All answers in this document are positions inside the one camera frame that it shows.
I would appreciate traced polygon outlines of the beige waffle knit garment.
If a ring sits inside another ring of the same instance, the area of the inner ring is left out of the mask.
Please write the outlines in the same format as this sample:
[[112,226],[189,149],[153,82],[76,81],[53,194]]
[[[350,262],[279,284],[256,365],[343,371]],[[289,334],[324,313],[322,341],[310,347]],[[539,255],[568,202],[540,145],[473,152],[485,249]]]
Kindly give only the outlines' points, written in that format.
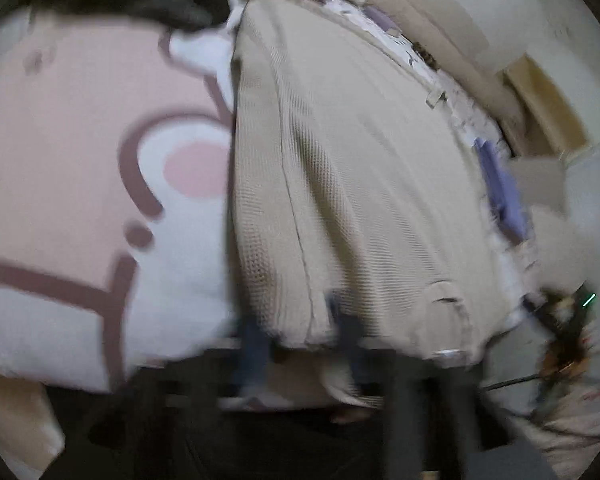
[[431,84],[314,0],[249,0],[234,59],[234,230],[265,329],[331,344],[338,296],[393,349],[477,362],[514,305],[477,157]]

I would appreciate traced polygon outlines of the folded purple cloth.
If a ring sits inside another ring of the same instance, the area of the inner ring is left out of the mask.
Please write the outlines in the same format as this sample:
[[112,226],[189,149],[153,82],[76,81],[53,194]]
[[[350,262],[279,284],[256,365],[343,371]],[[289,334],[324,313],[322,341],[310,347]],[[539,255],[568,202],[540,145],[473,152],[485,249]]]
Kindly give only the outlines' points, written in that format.
[[474,149],[496,224],[512,244],[518,245],[528,238],[529,223],[516,181],[501,162],[492,141],[478,138]]

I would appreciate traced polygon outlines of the pink white cartoon bedspread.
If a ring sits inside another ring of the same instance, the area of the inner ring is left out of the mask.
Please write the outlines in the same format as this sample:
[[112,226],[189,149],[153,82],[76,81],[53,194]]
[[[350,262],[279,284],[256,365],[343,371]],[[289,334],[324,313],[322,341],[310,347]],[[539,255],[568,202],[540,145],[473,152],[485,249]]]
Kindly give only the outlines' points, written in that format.
[[0,374],[107,391],[234,318],[226,26],[0,25]]

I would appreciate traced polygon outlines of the wooden bedside shelf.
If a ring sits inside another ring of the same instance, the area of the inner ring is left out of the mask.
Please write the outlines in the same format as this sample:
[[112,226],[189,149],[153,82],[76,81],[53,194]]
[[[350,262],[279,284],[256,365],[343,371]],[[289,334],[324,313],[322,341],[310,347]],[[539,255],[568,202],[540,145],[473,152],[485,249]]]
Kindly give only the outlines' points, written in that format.
[[503,72],[527,113],[524,134],[526,156],[573,158],[588,147],[584,125],[557,84],[529,55],[509,64]]

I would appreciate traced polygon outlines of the long beige body pillow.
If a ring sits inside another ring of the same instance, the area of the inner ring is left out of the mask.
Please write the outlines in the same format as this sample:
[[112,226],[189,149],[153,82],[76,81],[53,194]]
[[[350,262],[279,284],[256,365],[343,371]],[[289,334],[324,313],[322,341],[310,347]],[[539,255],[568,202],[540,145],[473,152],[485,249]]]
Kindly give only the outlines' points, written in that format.
[[471,61],[416,0],[366,0],[366,3],[384,11],[407,39],[423,46],[442,70],[500,122],[506,133],[516,136],[526,134],[527,121],[516,94],[497,76],[488,74]]

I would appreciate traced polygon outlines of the small purple box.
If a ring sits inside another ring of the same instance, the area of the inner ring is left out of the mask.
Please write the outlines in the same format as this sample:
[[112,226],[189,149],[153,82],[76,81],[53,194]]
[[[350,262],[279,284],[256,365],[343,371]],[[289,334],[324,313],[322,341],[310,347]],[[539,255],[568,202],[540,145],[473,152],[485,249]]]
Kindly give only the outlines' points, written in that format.
[[374,6],[364,6],[364,14],[373,21],[380,29],[389,34],[402,34],[401,27],[393,21],[384,11],[375,8]]

